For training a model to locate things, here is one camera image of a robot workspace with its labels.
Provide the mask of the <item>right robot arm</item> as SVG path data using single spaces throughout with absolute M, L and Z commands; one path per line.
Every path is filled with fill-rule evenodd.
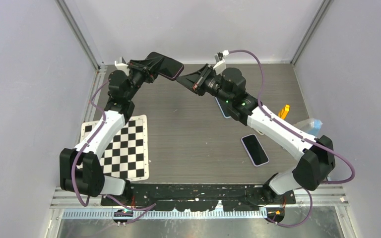
M 326 136 L 316 138 L 297 129 L 259 103 L 246 92 L 246 79 L 239 69 L 230 67 L 217 74 L 207 64 L 196 72 L 179 76 L 176 81 L 199 96 L 208 93 L 224 102 L 234 120 L 262 132 L 297 160 L 294 168 L 275 174 L 264 184 L 263 196 L 267 202 L 277 203 L 284 193 L 297 188 L 314 191 L 334 169 L 332 140 Z

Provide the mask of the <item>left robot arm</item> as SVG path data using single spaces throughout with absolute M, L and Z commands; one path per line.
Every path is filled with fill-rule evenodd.
M 145 59 L 130 60 L 116 65 L 106 83 L 109 99 L 105 108 L 96 107 L 102 117 L 91 132 L 74 148 L 64 148 L 60 153 L 60 184 L 65 191 L 82 196 L 113 195 L 120 205 L 131 202 L 132 191 L 127 182 L 103 172 L 100 159 L 114 136 L 129 121 L 134 110 L 132 98 L 143 83 L 152 83 L 162 72 L 165 56 L 156 52 Z

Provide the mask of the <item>phone with blue case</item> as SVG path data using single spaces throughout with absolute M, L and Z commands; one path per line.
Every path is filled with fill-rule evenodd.
M 229 114 L 228 111 L 227 111 L 227 105 L 226 105 L 226 103 L 222 102 L 222 101 L 219 100 L 218 98 L 215 98 L 215 100 L 216 100 L 216 103 L 217 103 L 218 106 L 219 106 L 220 112 L 221 112 L 221 114 L 223 115 L 223 117 L 224 117 L 225 119 L 230 119 L 231 116 L 230 116 L 230 114 Z

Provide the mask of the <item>phone with lilac case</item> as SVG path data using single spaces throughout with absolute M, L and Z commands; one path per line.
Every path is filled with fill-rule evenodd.
M 255 167 L 269 163 L 269 157 L 267 156 L 264 148 L 262 147 L 259 139 L 255 134 L 250 134 L 242 137 L 241 143 L 250 161 Z

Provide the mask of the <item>checkerboard calibration mat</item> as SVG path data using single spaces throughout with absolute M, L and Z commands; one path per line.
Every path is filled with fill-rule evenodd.
M 147 116 L 132 116 L 100 159 L 103 174 L 133 181 L 149 179 Z

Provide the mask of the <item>yellow plastic tool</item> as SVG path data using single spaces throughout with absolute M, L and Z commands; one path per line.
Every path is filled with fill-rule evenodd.
M 278 113 L 278 116 L 282 119 L 282 120 L 285 120 L 288 113 L 290 111 L 290 105 L 286 104 L 281 110 L 280 112 Z

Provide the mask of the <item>blue plastic bag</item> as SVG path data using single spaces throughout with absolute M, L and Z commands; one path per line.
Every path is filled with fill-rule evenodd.
M 308 133 L 317 137 L 319 135 L 319 131 L 322 125 L 323 123 L 321 122 L 321 120 L 315 119 L 315 118 L 309 118 L 294 124 L 294 127 L 296 127 L 297 129 L 305 133 Z

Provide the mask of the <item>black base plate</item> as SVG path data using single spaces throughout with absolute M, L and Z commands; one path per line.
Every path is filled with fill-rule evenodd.
M 122 195 L 102 198 L 102 206 L 121 202 L 135 208 L 153 205 L 154 211 L 203 212 L 221 205 L 224 211 L 254 211 L 265 205 L 293 205 L 295 195 L 288 191 L 274 195 L 255 184 L 129 184 Z

